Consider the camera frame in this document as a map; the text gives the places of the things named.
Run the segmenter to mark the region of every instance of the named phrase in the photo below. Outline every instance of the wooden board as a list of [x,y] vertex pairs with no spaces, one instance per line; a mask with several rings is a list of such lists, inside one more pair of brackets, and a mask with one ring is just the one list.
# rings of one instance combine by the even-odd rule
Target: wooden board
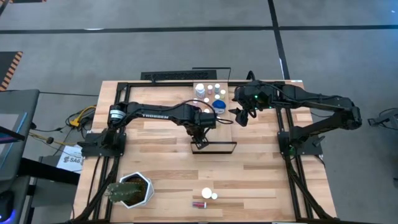
[[[291,84],[303,87],[301,82]],[[106,128],[109,106],[116,95],[117,82],[103,82],[94,117],[93,131]],[[192,97],[192,87],[133,88],[130,100],[148,104],[175,105]],[[228,88],[229,99],[234,87]],[[229,108],[238,104],[229,101]],[[310,110],[292,110],[294,123],[312,123]],[[185,128],[170,121],[135,119],[127,127],[127,145],[118,178],[136,171],[154,183],[155,194],[145,207],[127,210],[113,205],[112,222],[271,222],[293,221],[294,211],[284,161],[279,154],[279,130],[275,110],[264,110],[250,118],[247,127],[232,124],[231,136],[238,145],[232,154],[193,155]],[[314,156],[302,156],[309,191],[330,215],[335,208],[323,165]],[[96,158],[84,161],[75,197],[75,213],[86,207]],[[97,191],[102,160],[95,175]],[[217,200],[201,198],[209,187]],[[302,216],[305,209],[299,195]],[[105,197],[100,217],[104,217]],[[192,208],[192,202],[208,202],[207,209]]]
[[[195,94],[195,86],[198,83],[193,84],[193,93],[192,93],[192,98],[198,98]],[[208,85],[214,86],[216,83],[205,83],[205,88],[207,90]],[[227,83],[219,83],[220,84],[220,91],[221,90],[228,90],[228,84]],[[211,106],[215,99],[215,91],[211,92],[211,94],[208,94],[208,91],[206,91],[205,98],[209,99],[208,104]],[[229,108],[229,95],[228,92],[225,94],[224,99],[222,99],[225,104],[226,104],[226,111],[223,114],[219,114],[218,117],[222,119],[227,119],[231,120],[231,113],[228,112]],[[205,109],[209,109],[208,106],[204,105],[203,103],[196,103],[195,106],[198,106],[204,111]],[[231,142],[232,141],[232,134],[231,134],[231,126],[230,125],[225,125],[221,124],[219,122],[216,123],[216,129],[211,129],[207,132],[206,134],[207,139],[209,142]],[[232,152],[234,149],[234,144],[209,144],[207,147],[198,150],[198,148],[192,144],[192,151],[194,152],[218,152],[218,151],[223,151],[223,152]]]

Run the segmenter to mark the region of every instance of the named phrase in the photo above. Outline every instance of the metal leg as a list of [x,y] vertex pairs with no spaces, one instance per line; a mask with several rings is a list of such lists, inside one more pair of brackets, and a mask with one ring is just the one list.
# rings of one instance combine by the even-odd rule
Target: metal leg
[[19,164],[18,175],[53,180],[56,182],[78,185],[80,174],[42,164],[37,161],[22,158]]
[[390,121],[391,126],[395,129],[398,129],[398,122],[397,122],[397,118],[395,117],[395,115],[398,115],[398,109],[395,109],[388,113],[385,113],[384,115],[381,115],[378,118],[368,119],[368,123],[370,126],[378,126],[384,122]]

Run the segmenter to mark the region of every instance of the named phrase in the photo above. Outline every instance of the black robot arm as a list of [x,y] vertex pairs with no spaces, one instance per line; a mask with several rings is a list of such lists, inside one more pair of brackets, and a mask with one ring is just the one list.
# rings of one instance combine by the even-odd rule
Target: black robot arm
[[136,118],[166,119],[178,126],[184,126],[187,134],[202,149],[208,145],[206,133],[216,128],[217,116],[203,113],[197,106],[181,103],[175,106],[146,105],[136,102],[112,105],[108,116],[107,142],[113,142],[116,130],[125,127]]
[[325,133],[336,128],[354,130],[362,125],[359,108],[347,97],[325,96],[309,93],[294,85],[284,82],[262,82],[254,80],[235,89],[234,99],[241,106],[230,110],[236,115],[236,122],[241,126],[248,123],[248,115],[255,118],[256,110],[270,108],[296,109],[301,106],[319,110],[334,111],[334,114],[322,121],[306,127],[294,126],[289,131],[292,146],[300,147],[309,137]]

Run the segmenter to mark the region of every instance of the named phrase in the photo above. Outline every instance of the wooden tabletop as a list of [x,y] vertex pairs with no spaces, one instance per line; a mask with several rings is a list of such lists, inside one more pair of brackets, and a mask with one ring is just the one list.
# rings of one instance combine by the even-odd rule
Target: wooden tabletop
[[[114,103],[117,83],[105,81],[102,84],[93,121],[92,130],[95,133],[106,128],[109,106]],[[300,81],[286,83],[303,87]],[[172,106],[192,99],[192,92],[193,87],[134,87],[130,100]],[[228,94],[231,100],[234,95],[233,86],[228,87]],[[236,102],[229,101],[230,108],[237,106]],[[308,108],[292,110],[292,115],[297,126],[312,123]],[[287,122],[284,110],[282,116]],[[126,127],[126,151],[120,161],[118,180],[139,171],[151,179],[155,194],[146,206],[130,210],[121,203],[115,203],[111,221],[294,221],[285,163],[279,154],[278,131],[275,110],[264,110],[257,112],[257,118],[250,118],[246,127],[236,123],[231,125],[232,141],[238,142],[232,154],[193,155],[191,139],[184,127],[158,119],[133,120]],[[302,156],[302,160],[309,191],[327,213],[335,216],[323,165],[314,156]],[[80,214],[86,207],[95,162],[94,157],[84,161],[74,203],[76,214]],[[96,171],[92,196],[98,188],[101,163],[102,159]],[[203,199],[201,190],[204,187],[217,193],[218,199]],[[302,216],[306,217],[299,190],[298,197]],[[207,202],[207,209],[193,208],[192,202]],[[100,218],[104,217],[105,207],[106,197],[103,197]]]

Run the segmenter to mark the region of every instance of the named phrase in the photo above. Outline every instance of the yellow cable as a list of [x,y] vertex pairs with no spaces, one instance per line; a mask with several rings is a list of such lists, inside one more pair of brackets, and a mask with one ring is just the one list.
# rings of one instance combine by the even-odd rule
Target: yellow cable
[[74,127],[79,127],[79,125],[80,125],[80,120],[81,120],[81,117],[83,116],[83,114],[84,114],[87,110],[92,109],[92,108],[93,108],[93,109],[96,109],[96,106],[89,106],[89,107],[87,107],[86,109],[82,110],[82,111],[80,112],[79,116],[78,116],[77,118],[75,118],[73,121],[70,122],[70,125],[72,125],[72,126],[74,126]]

